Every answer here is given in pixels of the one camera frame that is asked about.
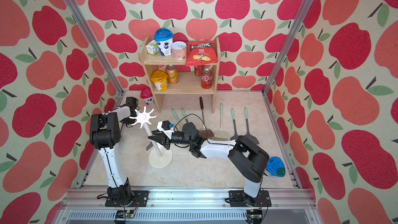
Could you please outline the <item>cream spoon green handle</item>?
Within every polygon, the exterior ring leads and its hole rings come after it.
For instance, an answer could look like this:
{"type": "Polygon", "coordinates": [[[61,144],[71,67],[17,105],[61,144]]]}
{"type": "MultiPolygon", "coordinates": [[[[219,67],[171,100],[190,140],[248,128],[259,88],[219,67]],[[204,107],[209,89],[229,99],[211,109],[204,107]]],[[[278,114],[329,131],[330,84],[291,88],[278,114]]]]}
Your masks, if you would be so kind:
{"type": "Polygon", "coordinates": [[[227,130],[223,128],[223,104],[220,104],[220,128],[214,132],[214,140],[229,141],[230,135],[227,130]]]}

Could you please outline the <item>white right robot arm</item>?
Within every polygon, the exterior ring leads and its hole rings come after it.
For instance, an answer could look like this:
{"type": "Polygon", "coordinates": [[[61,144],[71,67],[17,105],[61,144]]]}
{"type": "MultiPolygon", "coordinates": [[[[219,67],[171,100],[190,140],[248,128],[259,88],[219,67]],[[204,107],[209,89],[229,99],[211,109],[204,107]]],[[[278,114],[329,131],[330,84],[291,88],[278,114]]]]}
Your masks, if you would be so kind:
{"type": "Polygon", "coordinates": [[[150,140],[169,150],[171,144],[187,144],[196,158],[221,158],[230,160],[245,178],[243,190],[229,192],[227,202],[232,207],[271,206],[269,194],[261,192],[262,178],[270,159],[269,154],[254,142],[240,135],[236,140],[215,142],[199,135],[196,126],[189,122],[182,131],[174,130],[174,125],[160,121],[158,129],[152,131],[150,140]]]}

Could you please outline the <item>grey turner green handle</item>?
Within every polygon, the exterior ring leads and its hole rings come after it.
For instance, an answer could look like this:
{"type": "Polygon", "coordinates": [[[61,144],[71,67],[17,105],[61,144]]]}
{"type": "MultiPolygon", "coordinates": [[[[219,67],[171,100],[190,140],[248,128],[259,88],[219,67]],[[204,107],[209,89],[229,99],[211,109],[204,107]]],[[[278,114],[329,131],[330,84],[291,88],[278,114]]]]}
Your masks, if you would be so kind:
{"type": "Polygon", "coordinates": [[[238,134],[237,134],[237,126],[236,126],[235,110],[234,110],[234,108],[231,108],[231,115],[232,115],[232,121],[233,121],[234,135],[230,138],[230,140],[236,140],[236,139],[238,138],[238,134]]]}

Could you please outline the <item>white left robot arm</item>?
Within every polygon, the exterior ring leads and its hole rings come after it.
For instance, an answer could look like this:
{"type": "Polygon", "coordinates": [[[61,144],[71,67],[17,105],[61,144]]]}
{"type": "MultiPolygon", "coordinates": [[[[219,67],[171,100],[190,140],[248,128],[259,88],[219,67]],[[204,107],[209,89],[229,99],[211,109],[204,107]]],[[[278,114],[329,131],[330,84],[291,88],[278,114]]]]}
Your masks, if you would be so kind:
{"type": "Polygon", "coordinates": [[[134,194],[119,156],[120,124],[132,125],[137,116],[138,99],[128,97],[124,105],[91,116],[89,141],[98,150],[107,173],[107,207],[128,206],[134,194]]]}

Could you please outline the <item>steel spoon dark wooden handle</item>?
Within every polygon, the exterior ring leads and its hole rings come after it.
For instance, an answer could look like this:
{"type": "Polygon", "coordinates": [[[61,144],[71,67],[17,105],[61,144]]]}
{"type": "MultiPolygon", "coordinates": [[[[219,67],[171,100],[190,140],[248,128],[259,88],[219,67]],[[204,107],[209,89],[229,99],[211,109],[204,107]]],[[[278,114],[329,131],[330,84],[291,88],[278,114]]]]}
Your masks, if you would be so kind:
{"type": "Polygon", "coordinates": [[[213,138],[214,137],[214,133],[211,129],[209,129],[206,125],[205,125],[205,118],[204,118],[204,106],[203,106],[203,99],[200,96],[200,108],[201,108],[201,112],[202,112],[202,120],[203,120],[203,126],[201,128],[201,130],[199,131],[199,135],[202,138],[213,138]]]}

